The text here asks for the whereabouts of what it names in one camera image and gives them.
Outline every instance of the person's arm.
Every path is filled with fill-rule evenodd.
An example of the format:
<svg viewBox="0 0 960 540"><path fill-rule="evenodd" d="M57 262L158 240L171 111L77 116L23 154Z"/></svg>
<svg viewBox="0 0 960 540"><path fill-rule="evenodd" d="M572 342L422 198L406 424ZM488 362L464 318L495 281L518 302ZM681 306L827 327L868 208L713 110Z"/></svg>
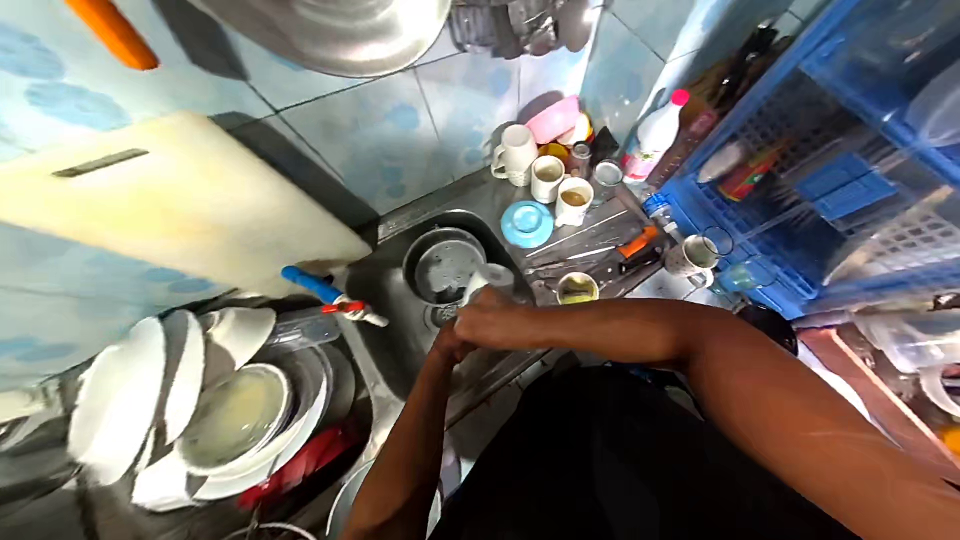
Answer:
<svg viewBox="0 0 960 540"><path fill-rule="evenodd" d="M460 310L457 334L498 349L566 348L679 361L710 420L743 452L863 538L957 538L960 495L833 389L723 309L672 300Z"/></svg>
<svg viewBox="0 0 960 540"><path fill-rule="evenodd" d="M444 417L453 366L468 346L449 323L437 336L410 397L367 474L342 534L345 540L422 540L440 482Z"/></svg>

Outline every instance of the white cutting board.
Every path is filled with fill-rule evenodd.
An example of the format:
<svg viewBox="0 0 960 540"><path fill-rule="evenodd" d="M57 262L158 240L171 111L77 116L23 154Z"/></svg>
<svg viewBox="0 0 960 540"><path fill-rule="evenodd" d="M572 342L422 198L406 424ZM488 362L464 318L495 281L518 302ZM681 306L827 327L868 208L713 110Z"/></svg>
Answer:
<svg viewBox="0 0 960 540"><path fill-rule="evenodd" d="M0 165L0 220L275 297L297 290L279 277L285 265L371 252L192 112Z"/></svg>

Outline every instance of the sink drain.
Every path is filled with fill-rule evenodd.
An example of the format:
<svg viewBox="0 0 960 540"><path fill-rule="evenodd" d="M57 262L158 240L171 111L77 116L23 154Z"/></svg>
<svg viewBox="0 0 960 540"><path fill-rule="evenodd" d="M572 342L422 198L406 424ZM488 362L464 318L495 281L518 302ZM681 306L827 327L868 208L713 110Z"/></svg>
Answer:
<svg viewBox="0 0 960 540"><path fill-rule="evenodd" d="M423 313L423 322L427 328L439 330L457 316L457 305L444 307L428 307Z"/></svg>

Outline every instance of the stainless steel sink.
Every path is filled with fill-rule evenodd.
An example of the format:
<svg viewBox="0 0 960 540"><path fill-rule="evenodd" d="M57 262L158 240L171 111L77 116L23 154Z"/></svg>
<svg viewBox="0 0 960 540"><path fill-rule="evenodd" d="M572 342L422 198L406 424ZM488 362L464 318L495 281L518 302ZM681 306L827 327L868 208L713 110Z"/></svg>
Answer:
<svg viewBox="0 0 960 540"><path fill-rule="evenodd" d="M510 268L516 277L516 299L534 302L533 290L526 284L496 234L476 214L454 209L419 222L377 246L367 258L350 266L347 294L363 298L377 313L390 319L385 329L359 325L357 330L370 351L373 363L391 391L406 399L413 388L427 352L440 327L456 315L456 307L432 307L417 296L402 275L403 257L413 242L435 227L456 227L476 236L487 253L487 261ZM483 351L471 355L454 373L451 394L471 388L485 372L507 357L507 352Z"/></svg>

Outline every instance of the white plastic bottle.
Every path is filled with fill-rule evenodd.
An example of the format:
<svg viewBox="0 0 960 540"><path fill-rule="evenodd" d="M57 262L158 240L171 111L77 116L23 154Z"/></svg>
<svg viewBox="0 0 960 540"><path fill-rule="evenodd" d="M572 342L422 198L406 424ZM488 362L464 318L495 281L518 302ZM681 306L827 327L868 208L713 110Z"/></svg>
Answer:
<svg viewBox="0 0 960 540"><path fill-rule="evenodd" d="M627 145L627 152L620 162L625 183L646 181L663 158L663 153L673 146L680 131L680 109L689 99L689 92L676 90L666 107L647 116L636 128L636 136Z"/></svg>

